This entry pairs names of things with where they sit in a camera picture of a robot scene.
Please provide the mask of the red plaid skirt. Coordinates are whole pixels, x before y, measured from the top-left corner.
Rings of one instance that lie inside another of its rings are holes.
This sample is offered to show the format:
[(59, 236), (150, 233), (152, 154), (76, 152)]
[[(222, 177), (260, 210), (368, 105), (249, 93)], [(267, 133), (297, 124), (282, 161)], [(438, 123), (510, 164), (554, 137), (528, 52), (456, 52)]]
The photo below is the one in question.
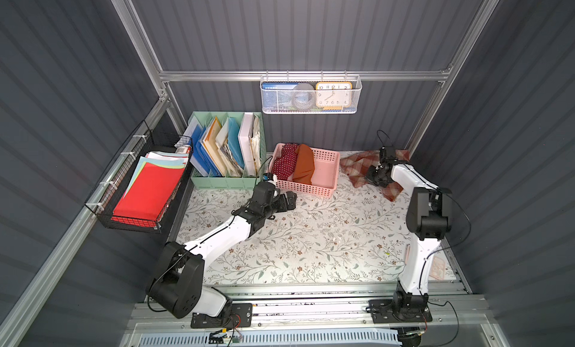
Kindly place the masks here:
[[(380, 161), (378, 150), (356, 152), (348, 157), (340, 159), (340, 170), (344, 173), (354, 188), (362, 188), (366, 185), (372, 185), (365, 178), (370, 167), (377, 167)], [(397, 182), (392, 182), (386, 187), (380, 187), (380, 193), (389, 200), (394, 202), (404, 190)]]

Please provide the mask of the red polka dot skirt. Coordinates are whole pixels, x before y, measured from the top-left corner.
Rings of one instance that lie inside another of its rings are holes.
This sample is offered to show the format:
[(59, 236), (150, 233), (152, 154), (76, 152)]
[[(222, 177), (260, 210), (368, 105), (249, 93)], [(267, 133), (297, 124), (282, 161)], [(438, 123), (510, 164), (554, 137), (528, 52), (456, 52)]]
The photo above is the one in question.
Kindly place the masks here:
[(286, 143), (279, 151), (278, 156), (272, 165), (272, 173), (278, 180), (288, 180), (296, 170), (299, 145), (296, 143)]

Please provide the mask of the rust brown skirt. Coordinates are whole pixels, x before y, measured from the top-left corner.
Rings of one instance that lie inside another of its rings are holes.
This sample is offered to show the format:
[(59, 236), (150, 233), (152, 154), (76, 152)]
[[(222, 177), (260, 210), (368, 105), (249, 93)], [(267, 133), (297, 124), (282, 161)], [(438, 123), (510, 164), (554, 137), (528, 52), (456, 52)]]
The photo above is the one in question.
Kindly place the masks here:
[(309, 146), (301, 144), (296, 148), (296, 153), (297, 159), (292, 181), (299, 184), (311, 185), (311, 180), (315, 172), (314, 152)]

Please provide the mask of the pink plastic basket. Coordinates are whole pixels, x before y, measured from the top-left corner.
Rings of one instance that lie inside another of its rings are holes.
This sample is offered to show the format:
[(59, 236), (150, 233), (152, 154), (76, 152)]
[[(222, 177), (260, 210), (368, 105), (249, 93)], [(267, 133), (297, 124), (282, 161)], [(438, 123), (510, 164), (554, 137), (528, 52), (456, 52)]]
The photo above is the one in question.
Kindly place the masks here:
[[(274, 160), (284, 145), (286, 145), (286, 143), (278, 143), (276, 145), (272, 159), (270, 160), (270, 165), (267, 169), (268, 173), (272, 173)], [(288, 180), (278, 180), (276, 185), (283, 191), (293, 191), (298, 194), (330, 198), (338, 185), (341, 154), (332, 150), (310, 148), (314, 152), (315, 164), (315, 172), (311, 180), (311, 185), (293, 182), (293, 175), (290, 176)]]

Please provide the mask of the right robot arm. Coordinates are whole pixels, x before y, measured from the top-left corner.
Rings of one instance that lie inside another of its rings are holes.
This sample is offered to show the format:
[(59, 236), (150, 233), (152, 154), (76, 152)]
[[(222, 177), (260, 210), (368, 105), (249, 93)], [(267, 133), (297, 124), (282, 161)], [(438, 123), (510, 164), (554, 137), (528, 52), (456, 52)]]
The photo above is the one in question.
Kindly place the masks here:
[(428, 304), (428, 280), (435, 253), (452, 228), (450, 191), (421, 176), (413, 165), (401, 160), (390, 146), (379, 151), (379, 163), (370, 167), (366, 179), (386, 187), (397, 182), (410, 196), (406, 226), (411, 233), (410, 251), (394, 293), (392, 310), (396, 314), (422, 312)]

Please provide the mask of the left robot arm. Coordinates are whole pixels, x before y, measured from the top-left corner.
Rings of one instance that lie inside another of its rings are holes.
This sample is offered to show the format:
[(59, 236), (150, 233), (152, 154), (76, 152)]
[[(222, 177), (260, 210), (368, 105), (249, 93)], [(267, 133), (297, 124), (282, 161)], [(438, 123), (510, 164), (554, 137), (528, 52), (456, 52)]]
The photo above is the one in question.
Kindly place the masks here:
[(233, 246), (253, 236), (275, 215), (296, 209), (297, 194), (282, 193), (274, 182), (259, 182), (248, 202), (231, 212), (230, 218), (205, 235), (183, 244), (168, 242), (154, 267), (146, 289), (146, 302), (157, 302), (177, 319), (191, 313), (221, 319), (231, 318), (232, 300), (204, 285), (210, 265)]

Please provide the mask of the grey tape roll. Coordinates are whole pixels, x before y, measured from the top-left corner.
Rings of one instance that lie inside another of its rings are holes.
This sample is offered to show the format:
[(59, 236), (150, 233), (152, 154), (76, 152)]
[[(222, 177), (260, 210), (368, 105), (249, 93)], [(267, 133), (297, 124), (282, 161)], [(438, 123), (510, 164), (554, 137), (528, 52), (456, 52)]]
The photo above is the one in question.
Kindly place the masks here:
[(312, 85), (299, 83), (293, 88), (292, 102), (293, 106), (300, 111), (311, 110), (315, 107), (316, 93)]

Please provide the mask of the green file organizer box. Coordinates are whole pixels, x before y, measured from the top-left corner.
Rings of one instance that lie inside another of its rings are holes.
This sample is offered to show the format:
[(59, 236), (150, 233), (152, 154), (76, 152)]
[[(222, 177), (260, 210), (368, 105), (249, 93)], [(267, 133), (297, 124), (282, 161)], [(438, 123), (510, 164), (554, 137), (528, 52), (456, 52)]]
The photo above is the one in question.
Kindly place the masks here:
[[(232, 111), (196, 111), (193, 112), (191, 117), (188, 119), (188, 126), (193, 128), (200, 126), (203, 128), (203, 131), (206, 131), (209, 129), (213, 119), (218, 119), (222, 125), (225, 125), (225, 122), (228, 119), (232, 119), (239, 126), (241, 126), (245, 114), (245, 112)], [(259, 121), (259, 133), (255, 133), (255, 135), (259, 135), (260, 137), (260, 147), (258, 152), (259, 157), (256, 159), (256, 162), (258, 163), (259, 167), (261, 167), (267, 159), (267, 143), (264, 133), (264, 121), (262, 113), (253, 112), (252, 115), (254, 119)], [(210, 161), (208, 161), (208, 165), (211, 167), (211, 170), (206, 176), (202, 176), (202, 173), (198, 169), (193, 169), (191, 180), (197, 189), (251, 190), (253, 189), (254, 184), (256, 184), (256, 178), (254, 176), (249, 176), (245, 170), (241, 177), (234, 177), (229, 173), (227, 175), (217, 175), (214, 173), (215, 167)]]

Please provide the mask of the floral table mat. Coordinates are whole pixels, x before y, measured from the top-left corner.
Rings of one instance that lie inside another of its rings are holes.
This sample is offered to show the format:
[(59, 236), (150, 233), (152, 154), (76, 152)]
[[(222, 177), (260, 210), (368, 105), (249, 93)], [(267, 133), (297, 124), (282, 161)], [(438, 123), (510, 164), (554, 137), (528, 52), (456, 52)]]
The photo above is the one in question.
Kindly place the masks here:
[(210, 264), (208, 285), (395, 282), (410, 245), (409, 197), (353, 187), (341, 174), (332, 197), (300, 194), (254, 236)]

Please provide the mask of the white binder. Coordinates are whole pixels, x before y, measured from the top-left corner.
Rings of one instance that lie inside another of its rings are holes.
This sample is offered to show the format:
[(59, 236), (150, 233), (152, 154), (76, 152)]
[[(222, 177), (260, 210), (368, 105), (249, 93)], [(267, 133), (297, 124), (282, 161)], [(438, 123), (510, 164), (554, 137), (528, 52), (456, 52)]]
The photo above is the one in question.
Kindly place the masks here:
[(252, 153), (252, 129), (254, 122), (254, 113), (246, 112), (243, 115), (238, 141), (244, 161), (244, 170), (248, 176), (255, 176), (255, 160)]

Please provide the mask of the yellow alarm clock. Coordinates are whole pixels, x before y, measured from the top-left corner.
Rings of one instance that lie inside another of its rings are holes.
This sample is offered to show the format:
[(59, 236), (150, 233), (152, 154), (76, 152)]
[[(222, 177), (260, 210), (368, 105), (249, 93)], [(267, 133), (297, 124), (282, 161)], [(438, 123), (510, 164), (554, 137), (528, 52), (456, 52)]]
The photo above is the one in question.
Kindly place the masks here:
[(350, 81), (321, 81), (315, 85), (316, 106), (324, 110), (343, 110), (352, 105), (353, 84)]

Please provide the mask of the blue box in basket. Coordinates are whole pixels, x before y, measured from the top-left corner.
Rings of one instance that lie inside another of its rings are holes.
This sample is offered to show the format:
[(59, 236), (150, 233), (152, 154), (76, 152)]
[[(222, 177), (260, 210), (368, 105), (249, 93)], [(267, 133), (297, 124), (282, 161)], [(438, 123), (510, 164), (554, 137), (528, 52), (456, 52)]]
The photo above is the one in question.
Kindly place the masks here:
[(261, 84), (262, 110), (275, 113), (293, 107), (293, 90), (297, 83), (264, 82)]

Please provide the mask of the white calculator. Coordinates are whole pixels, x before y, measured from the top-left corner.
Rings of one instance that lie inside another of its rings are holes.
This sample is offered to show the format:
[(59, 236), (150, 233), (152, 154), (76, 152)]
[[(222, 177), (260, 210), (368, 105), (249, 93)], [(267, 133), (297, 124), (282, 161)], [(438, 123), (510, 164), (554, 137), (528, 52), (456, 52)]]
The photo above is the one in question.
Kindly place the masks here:
[[(399, 275), (399, 279), (406, 278), (408, 273), (408, 264), (410, 263), (410, 255), (415, 251), (416, 245), (409, 244), (404, 253), (404, 268)], [(445, 251), (441, 251), (441, 246), (434, 250), (433, 260), (429, 273), (429, 281), (455, 281), (455, 272), (447, 259)]]

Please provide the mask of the red paper stack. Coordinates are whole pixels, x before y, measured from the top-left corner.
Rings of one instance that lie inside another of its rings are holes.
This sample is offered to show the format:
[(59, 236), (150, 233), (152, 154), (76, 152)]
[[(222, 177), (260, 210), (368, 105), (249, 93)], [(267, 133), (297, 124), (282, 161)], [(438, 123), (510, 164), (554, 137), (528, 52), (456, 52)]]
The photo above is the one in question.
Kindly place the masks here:
[(155, 227), (171, 200), (186, 165), (182, 161), (140, 158), (112, 220), (141, 227)]

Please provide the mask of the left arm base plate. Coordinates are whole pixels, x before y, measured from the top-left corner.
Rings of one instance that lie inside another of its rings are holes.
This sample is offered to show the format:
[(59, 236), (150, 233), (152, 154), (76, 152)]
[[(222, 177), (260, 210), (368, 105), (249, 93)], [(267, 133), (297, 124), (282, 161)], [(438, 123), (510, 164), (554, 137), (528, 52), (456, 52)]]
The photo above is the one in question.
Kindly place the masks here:
[(211, 317), (206, 314), (193, 313), (190, 324), (192, 329), (200, 328), (248, 328), (252, 324), (253, 304), (250, 303), (232, 303), (226, 305), (217, 317)]

